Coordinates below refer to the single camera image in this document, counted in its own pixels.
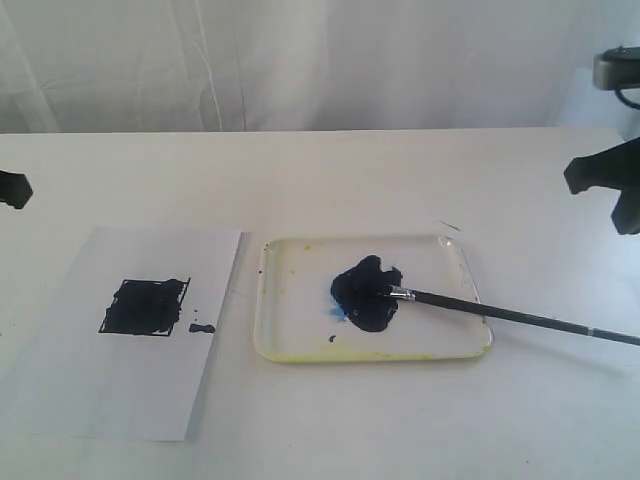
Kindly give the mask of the black paintbrush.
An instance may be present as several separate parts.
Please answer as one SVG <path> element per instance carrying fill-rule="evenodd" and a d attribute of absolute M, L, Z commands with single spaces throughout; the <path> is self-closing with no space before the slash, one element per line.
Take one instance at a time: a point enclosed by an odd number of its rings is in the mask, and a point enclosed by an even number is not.
<path fill-rule="evenodd" d="M 624 333 L 613 332 L 598 328 L 592 328 L 585 325 L 570 323 L 553 318 L 537 316 L 533 314 L 523 313 L 504 308 L 489 306 L 477 302 L 470 302 L 458 298 L 411 290 L 400 286 L 388 285 L 379 292 L 380 296 L 394 298 L 396 300 L 404 300 L 431 305 L 434 307 L 454 310 L 483 317 L 497 318 L 501 320 L 511 321 L 520 324 L 536 326 L 545 329 L 557 330 L 566 333 L 593 337 L 601 340 L 607 340 L 617 343 L 638 346 L 639 338 L 637 336 L 627 335 Z"/>

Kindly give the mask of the white paper sheet with square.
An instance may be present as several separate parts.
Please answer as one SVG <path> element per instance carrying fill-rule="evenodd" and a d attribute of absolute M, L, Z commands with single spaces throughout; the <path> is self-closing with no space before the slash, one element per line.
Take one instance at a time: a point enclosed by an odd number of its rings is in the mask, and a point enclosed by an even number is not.
<path fill-rule="evenodd" d="M 241 237 L 96 229 L 1 381 L 2 432 L 183 440 Z"/>

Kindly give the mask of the dark blue paint blob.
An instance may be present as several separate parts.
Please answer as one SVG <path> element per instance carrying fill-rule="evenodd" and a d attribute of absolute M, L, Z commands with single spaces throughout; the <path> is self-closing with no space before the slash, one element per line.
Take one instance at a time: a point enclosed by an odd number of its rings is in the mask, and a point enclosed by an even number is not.
<path fill-rule="evenodd" d="M 394 298 L 380 296 L 388 285 L 401 286 L 402 273 L 392 267 L 383 271 L 381 259 L 369 255 L 334 278 L 330 293 L 345 316 L 360 330 L 384 331 L 398 309 Z"/>

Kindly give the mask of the white plastic paint tray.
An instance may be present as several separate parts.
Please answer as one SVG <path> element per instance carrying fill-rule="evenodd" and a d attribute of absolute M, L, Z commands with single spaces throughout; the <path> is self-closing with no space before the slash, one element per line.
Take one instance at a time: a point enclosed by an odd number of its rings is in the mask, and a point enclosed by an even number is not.
<path fill-rule="evenodd" d="M 288 238 L 261 252 L 254 346 L 280 363 L 451 360 L 493 343 L 480 316 L 384 297 L 346 281 L 379 273 L 395 286 L 476 302 L 463 250 L 442 235 Z"/>

